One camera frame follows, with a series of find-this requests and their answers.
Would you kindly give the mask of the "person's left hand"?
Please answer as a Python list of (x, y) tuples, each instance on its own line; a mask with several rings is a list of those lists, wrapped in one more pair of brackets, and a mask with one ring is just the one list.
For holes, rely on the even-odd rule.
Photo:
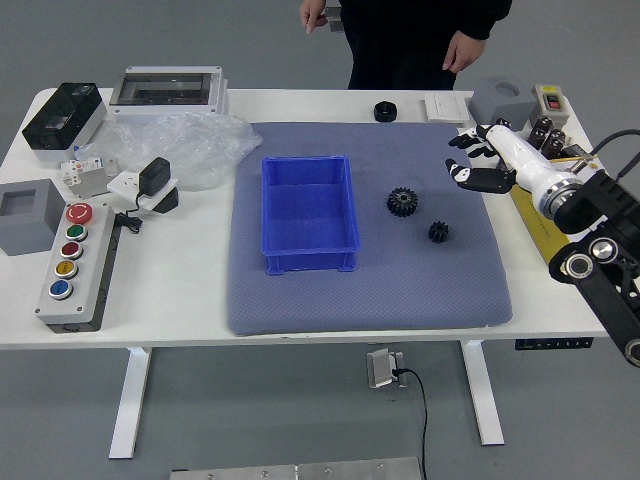
[(457, 31), (451, 38), (442, 69), (457, 74), (482, 56), (487, 41), (472, 38)]

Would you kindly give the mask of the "person's right hand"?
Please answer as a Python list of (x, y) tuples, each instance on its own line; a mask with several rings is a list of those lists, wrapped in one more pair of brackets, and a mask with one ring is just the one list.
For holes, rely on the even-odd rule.
[(325, 14), (325, 0), (303, 0), (299, 7), (302, 26), (307, 34), (312, 34), (316, 28), (328, 24)]

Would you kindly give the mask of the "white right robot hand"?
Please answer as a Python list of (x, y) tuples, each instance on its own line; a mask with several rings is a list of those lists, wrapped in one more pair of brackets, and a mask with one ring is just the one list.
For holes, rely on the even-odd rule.
[(452, 178), (459, 186), (468, 190), (487, 193), (507, 193), (517, 184), (531, 193), (534, 204), (543, 212), (549, 190), (567, 178), (534, 147), (504, 125), (477, 125), (449, 141), (449, 145), (459, 149), (469, 149), (469, 157), (485, 154), (497, 155), (506, 164), (508, 173), (498, 170), (462, 168), (453, 161), (446, 165)]

